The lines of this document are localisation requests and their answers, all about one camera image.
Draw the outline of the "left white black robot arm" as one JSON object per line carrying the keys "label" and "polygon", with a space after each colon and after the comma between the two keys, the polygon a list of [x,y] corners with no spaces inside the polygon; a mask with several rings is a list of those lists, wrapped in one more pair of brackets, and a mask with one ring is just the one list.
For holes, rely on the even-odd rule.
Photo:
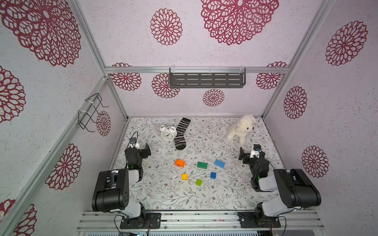
{"label": "left white black robot arm", "polygon": [[148,144],[144,149],[139,144],[133,144],[125,150],[127,165],[123,169],[102,171],[98,174],[92,209],[96,212],[117,213],[121,223],[116,224],[120,229],[159,229],[161,213],[148,213],[145,206],[133,200],[130,185],[143,179],[143,159],[151,155]]}

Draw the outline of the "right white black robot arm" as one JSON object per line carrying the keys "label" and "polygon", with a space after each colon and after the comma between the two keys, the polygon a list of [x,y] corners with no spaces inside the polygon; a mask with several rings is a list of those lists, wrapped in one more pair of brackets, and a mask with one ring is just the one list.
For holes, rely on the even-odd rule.
{"label": "right white black robot arm", "polygon": [[239,160],[250,167],[251,186],[256,192],[274,192],[279,195],[267,202],[260,202],[253,212],[239,212],[242,228],[280,228],[279,218],[286,213],[321,204],[321,195],[301,169],[273,169],[268,175],[270,161],[259,144],[251,153],[240,148]]}

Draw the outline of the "lime green lego brick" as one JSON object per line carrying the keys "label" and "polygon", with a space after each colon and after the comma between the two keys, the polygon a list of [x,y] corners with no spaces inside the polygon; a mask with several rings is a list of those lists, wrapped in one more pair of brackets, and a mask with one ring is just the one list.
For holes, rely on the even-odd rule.
{"label": "lime green lego brick", "polygon": [[202,181],[202,180],[200,180],[200,179],[197,179],[197,180],[196,180],[196,182],[195,182],[195,184],[196,184],[196,186],[199,186],[199,187],[201,187],[201,186],[202,186],[202,184],[203,184],[203,181]]}

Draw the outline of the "white alarm clock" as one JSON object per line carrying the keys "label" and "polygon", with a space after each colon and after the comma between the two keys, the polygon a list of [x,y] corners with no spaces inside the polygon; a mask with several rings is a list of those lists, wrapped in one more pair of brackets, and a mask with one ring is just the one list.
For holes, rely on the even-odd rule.
{"label": "white alarm clock", "polygon": [[174,126],[162,125],[159,130],[161,138],[165,141],[171,142],[177,136],[177,130]]}

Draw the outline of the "light blue long lego brick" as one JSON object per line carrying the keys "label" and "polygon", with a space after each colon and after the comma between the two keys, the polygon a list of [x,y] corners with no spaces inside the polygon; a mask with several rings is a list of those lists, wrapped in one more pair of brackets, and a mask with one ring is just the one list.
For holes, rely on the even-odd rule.
{"label": "light blue long lego brick", "polygon": [[217,167],[220,167],[220,168],[222,168],[222,169],[225,168],[225,163],[222,162],[222,161],[220,161],[220,160],[215,160],[214,165],[217,166]]}

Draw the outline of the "green long lego brick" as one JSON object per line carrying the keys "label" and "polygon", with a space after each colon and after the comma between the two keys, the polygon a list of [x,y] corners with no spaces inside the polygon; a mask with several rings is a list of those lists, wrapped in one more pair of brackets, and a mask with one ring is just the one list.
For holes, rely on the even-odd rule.
{"label": "green long lego brick", "polygon": [[198,162],[197,163],[197,167],[201,168],[201,169],[207,169],[208,168],[208,164],[204,163],[204,162]]}

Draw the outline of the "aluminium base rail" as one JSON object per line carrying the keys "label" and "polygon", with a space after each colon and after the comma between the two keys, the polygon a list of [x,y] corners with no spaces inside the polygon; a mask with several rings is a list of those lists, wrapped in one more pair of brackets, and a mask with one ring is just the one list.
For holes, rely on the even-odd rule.
{"label": "aluminium base rail", "polygon": [[[259,228],[248,210],[148,210],[156,219],[152,231],[233,231],[233,230],[324,230],[315,210],[298,210],[283,214],[270,226]],[[116,213],[86,211],[79,220],[77,232],[110,232],[116,230],[122,219]]]}

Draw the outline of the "black grey striped sock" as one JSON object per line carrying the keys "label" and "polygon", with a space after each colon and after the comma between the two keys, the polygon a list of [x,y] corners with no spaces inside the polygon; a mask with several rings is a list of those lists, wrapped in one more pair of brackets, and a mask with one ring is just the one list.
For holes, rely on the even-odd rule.
{"label": "black grey striped sock", "polygon": [[177,135],[174,138],[174,143],[175,143],[175,148],[177,150],[183,150],[185,149],[187,145],[184,134],[187,128],[189,127],[190,123],[191,123],[190,119],[182,118],[176,128]]}

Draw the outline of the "grey wall shelf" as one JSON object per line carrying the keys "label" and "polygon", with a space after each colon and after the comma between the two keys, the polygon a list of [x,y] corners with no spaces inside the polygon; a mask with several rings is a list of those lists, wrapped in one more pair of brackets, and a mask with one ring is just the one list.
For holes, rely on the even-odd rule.
{"label": "grey wall shelf", "polygon": [[176,72],[169,69],[169,86],[173,89],[241,89],[246,84],[246,70],[236,72]]}

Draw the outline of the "orange lego brick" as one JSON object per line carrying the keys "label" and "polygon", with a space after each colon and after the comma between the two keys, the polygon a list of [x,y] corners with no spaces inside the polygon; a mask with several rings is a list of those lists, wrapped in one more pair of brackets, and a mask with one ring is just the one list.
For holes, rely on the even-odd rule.
{"label": "orange lego brick", "polygon": [[180,168],[184,168],[186,163],[185,161],[181,160],[181,159],[177,159],[174,163],[175,166],[177,167],[180,167]]}

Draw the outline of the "white teddy bear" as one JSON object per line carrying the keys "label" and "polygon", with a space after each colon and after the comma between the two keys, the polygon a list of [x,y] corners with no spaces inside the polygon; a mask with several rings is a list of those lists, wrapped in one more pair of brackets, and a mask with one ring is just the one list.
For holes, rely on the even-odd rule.
{"label": "white teddy bear", "polygon": [[247,136],[254,131],[257,120],[253,115],[244,115],[227,132],[226,139],[232,141],[235,136],[239,138],[239,144],[246,144]]}

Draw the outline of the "dark blue small lego brick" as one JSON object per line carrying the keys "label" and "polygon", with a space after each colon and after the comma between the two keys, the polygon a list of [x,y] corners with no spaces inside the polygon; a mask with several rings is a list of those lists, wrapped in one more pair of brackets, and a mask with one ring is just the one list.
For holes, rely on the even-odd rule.
{"label": "dark blue small lego brick", "polygon": [[217,175],[216,173],[212,172],[210,178],[216,179],[216,175]]}

